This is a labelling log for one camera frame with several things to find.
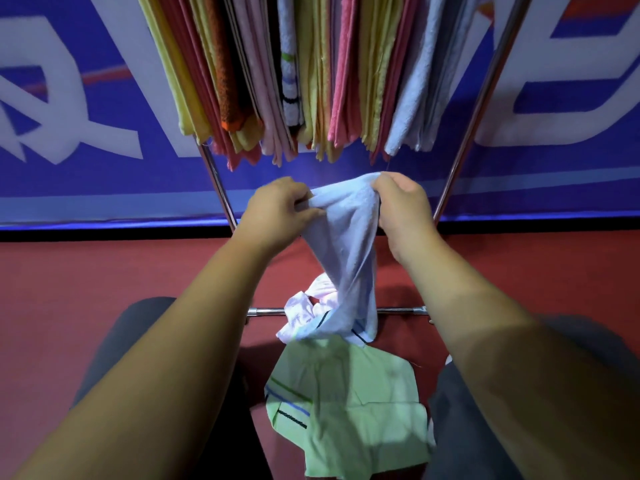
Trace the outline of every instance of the red floor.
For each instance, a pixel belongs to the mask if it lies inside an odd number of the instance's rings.
[[[180,293],[217,240],[0,244],[0,478],[7,477],[64,416],[94,350],[124,308]],[[640,232],[455,236],[449,243],[532,312],[584,314],[622,335],[640,353]],[[415,306],[419,297],[379,238],[379,306]],[[283,306],[320,273],[299,241],[269,267],[256,306]],[[241,361],[252,399],[282,345],[284,318],[246,328]],[[435,386],[446,351],[421,317],[390,317],[378,347],[414,364],[421,399]],[[301,451],[254,409],[276,479],[303,477]]]

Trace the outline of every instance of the light green towel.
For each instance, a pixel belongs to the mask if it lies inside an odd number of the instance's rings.
[[[273,428],[305,451],[309,477],[368,479],[429,460],[411,365],[341,337],[289,343],[265,387]]]

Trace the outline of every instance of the light blue towel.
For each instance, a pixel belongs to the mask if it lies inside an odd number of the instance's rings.
[[[302,234],[338,290],[338,307],[300,327],[296,339],[341,335],[352,344],[372,342],[378,332],[376,255],[380,197],[371,188],[379,173],[327,185],[299,207],[318,207],[316,219]]]

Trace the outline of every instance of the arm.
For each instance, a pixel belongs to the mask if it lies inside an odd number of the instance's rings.
[[[294,210],[309,196],[288,177],[259,189],[233,238],[16,478],[183,477],[220,410],[260,277],[323,213]]]
[[[420,185],[386,173],[380,226],[496,437],[524,478],[640,474],[640,398],[532,318],[440,238]]]

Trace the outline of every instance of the metal rack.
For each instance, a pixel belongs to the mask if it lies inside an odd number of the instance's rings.
[[[480,88],[480,92],[478,93],[478,96],[476,98],[474,109],[471,113],[471,119],[469,120],[465,135],[462,138],[460,149],[458,150],[456,157],[453,160],[451,169],[449,170],[449,175],[444,185],[444,189],[442,191],[442,194],[440,195],[440,199],[438,200],[438,204],[433,215],[433,220],[434,222],[436,222],[436,224],[440,222],[440,218],[444,213],[444,209],[447,205],[447,202],[449,201],[449,197],[451,197],[453,185],[460,174],[460,170],[462,169],[462,165],[467,159],[469,151],[473,146],[474,138],[480,126],[480,122],[482,122],[482,117],[486,110],[487,104],[489,103],[489,101],[491,101],[493,91],[495,90],[498,80],[500,79],[500,74],[502,73],[504,64],[507,62],[509,54],[511,53],[511,48],[513,47],[513,43],[518,36],[518,32],[520,31],[522,22],[527,15],[530,4],[531,0],[515,0],[513,3],[513,7],[511,8],[511,13],[509,14],[507,24],[504,28],[502,36],[500,37],[500,42],[498,43],[498,46],[493,53],[491,62],[489,63],[489,67],[484,77],[483,85]],[[224,211],[225,217],[227,218],[227,221],[229,223],[229,227],[233,232],[237,227],[236,216],[234,215],[233,208],[231,207],[231,204],[229,203],[229,199],[227,197],[227,192],[225,191],[222,180],[220,179],[220,174],[218,173],[218,167],[216,166],[216,161],[214,160],[213,153],[211,152],[210,147],[208,147],[208,145],[206,144],[199,145],[199,149],[202,159],[204,160],[205,165],[209,170],[209,175],[211,176],[213,187],[215,188],[216,193],[218,194],[218,198],[220,199],[222,210]],[[379,308],[378,312],[382,314],[389,314],[389,312],[386,312],[385,310],[395,310],[393,311],[393,314],[428,314],[424,307],[388,309]],[[282,308],[252,308],[248,316],[264,315],[284,315],[284,310]]]

